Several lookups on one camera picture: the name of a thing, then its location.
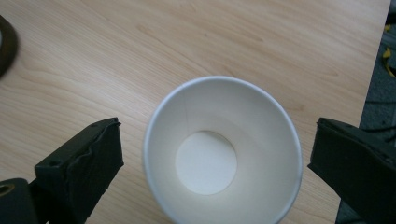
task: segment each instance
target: dark object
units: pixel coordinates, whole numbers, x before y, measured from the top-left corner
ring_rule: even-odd
[[[396,1],[392,0],[386,24],[396,23]],[[375,60],[375,67],[370,82],[366,102],[361,114],[360,129],[377,130],[396,126],[396,78],[389,75],[384,66],[383,55],[387,48],[391,49],[392,56],[389,58],[389,66],[395,67],[396,57],[396,26],[391,25],[388,32],[384,32],[381,44]],[[371,132],[371,136],[396,146],[396,129],[385,132]],[[340,202],[336,224],[365,224],[364,220],[344,201]]]
[[[85,128],[35,166],[29,190],[22,179],[0,182],[0,223],[84,223],[123,165],[119,126]]]
[[[349,124],[320,119],[308,167],[367,223],[396,223],[396,149]]]
[[[17,54],[17,48],[17,33],[11,24],[0,16],[0,76],[11,66]]]

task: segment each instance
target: black plastic part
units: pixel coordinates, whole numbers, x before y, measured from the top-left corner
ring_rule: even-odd
[[[123,165],[120,123],[96,122],[35,166],[40,223],[84,223]]]
[[[311,163],[367,223],[396,223],[396,149],[349,124],[319,119]]]
[[[0,76],[12,65],[18,51],[18,37],[11,24],[0,16]]]
[[[0,182],[0,223],[38,224],[26,180],[15,178]]]

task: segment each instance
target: wooden table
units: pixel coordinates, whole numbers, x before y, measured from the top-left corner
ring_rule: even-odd
[[[0,180],[87,125],[118,117],[125,165],[88,223],[170,223],[142,168],[150,116],[196,77],[242,78],[272,94],[301,139],[304,179],[281,223],[334,223],[339,197],[306,168],[319,117],[358,125],[389,0],[2,0],[19,34],[0,77]]]

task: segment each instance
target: paper cup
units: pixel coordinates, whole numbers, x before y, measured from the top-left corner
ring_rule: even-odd
[[[172,91],[144,140],[147,181],[176,223],[277,223],[302,180],[297,132],[267,92],[201,77]]]

